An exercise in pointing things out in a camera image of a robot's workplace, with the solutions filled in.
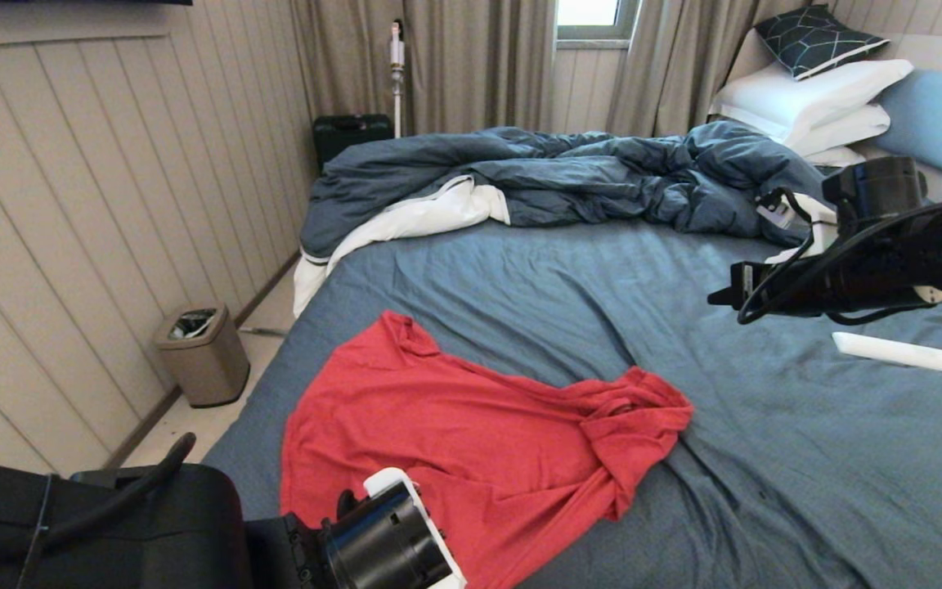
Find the beige curtain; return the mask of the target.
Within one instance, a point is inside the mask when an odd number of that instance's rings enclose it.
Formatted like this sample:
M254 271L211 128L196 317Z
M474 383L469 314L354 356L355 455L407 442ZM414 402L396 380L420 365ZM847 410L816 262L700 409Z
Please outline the beige curtain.
M640 0L606 131L665 137L706 122L748 31L811 1Z
M402 131L553 129L557 0L291 0L312 117L393 114L390 34L405 44Z

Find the white bed linen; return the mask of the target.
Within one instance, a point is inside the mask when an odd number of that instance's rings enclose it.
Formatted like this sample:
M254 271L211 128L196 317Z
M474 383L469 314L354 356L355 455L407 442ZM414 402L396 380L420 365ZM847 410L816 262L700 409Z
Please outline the white bed linen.
M456 176L426 196L385 206L345 236L328 259L303 254L293 272L293 317L302 316L325 279L348 254L374 243L463 230L489 219L511 224L507 197L501 189L478 184L470 175Z

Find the dark blue crumpled duvet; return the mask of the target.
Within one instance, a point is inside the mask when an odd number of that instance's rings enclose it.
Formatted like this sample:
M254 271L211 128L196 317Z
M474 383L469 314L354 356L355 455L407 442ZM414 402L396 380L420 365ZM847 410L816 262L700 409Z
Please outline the dark blue crumpled duvet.
M718 120L673 137L553 134L515 127L433 133L349 146L314 182L299 243L328 259L386 206L468 176L504 194L508 223L559 227L639 218L678 232L796 245L756 211L775 189L823 200L820 168L788 146Z

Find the red t-shirt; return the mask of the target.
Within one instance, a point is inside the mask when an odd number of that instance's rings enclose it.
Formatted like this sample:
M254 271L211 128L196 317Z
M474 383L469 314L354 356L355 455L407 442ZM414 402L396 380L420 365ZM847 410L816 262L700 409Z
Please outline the red t-shirt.
M693 406L657 374L554 387L441 350L383 312L326 359L285 422L281 512L335 515L384 467L419 485L468 589L514 589L599 519L620 519Z

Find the dark patterned cushion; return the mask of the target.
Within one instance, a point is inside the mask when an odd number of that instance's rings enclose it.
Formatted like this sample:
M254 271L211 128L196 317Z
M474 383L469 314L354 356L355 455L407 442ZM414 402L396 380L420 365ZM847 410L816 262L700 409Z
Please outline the dark patterned cushion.
M771 16L754 31L796 81L862 61L890 44L889 38L850 29L826 4Z

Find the black hard case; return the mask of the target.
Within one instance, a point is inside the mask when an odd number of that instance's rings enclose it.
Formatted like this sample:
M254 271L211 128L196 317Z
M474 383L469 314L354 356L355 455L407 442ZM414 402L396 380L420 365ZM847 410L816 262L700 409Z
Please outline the black hard case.
M319 172L349 146L394 137L395 124L384 113L321 116L312 123L312 141Z

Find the bronze trash bin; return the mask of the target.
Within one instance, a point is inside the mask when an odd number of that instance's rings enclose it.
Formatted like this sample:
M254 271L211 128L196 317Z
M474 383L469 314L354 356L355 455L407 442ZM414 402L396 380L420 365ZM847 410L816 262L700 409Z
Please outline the bronze trash bin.
M180 313L202 308L214 308L217 314L199 338L168 340L168 329ZM155 332L153 344L188 406L220 407L243 394L251 364L231 310L223 302L176 308Z

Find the dark wall screen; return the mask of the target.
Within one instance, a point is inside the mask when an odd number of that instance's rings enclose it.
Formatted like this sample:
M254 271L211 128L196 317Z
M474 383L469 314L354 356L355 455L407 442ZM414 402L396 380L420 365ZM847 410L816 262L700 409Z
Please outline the dark wall screen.
M0 2L13 3L31 3L31 2L81 2L81 3L105 3L121 2L141 5L179 5L179 7L193 7L195 0L0 0Z

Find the white flat remote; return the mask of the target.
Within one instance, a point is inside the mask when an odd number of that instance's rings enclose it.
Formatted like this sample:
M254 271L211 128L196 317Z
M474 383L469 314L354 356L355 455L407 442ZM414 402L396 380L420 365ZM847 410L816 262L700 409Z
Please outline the white flat remote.
M850 357L874 359L886 364L918 366L942 373L942 349L844 331L833 332L832 339L837 350Z

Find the white stick vacuum cleaner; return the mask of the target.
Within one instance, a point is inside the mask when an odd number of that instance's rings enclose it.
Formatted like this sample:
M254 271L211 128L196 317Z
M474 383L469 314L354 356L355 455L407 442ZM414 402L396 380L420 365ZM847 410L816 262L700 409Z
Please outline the white stick vacuum cleaner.
M404 26L401 19L390 25L388 44L390 63L390 86L392 86L393 131L395 138L403 135L403 97L405 94L405 44Z

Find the black and white trash bag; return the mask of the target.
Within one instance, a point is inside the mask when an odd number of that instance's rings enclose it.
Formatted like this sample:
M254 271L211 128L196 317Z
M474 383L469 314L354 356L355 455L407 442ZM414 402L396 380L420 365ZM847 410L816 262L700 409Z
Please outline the black and white trash bag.
M171 328L168 329L168 340L184 340L199 338L213 323L217 310L202 308L187 310L179 314Z

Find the grey framed window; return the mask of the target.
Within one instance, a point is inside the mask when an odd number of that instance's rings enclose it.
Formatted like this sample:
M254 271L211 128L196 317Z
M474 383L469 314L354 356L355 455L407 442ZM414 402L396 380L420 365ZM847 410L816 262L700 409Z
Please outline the grey framed window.
M626 49L642 0L558 0L559 49Z

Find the large white pillow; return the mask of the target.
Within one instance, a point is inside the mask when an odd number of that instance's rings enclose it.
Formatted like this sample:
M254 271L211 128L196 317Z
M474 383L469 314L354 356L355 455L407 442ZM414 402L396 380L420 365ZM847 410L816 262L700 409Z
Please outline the large white pillow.
M908 60L864 61L796 81L774 62L722 87L709 115L736 119L787 144L864 107L914 70Z

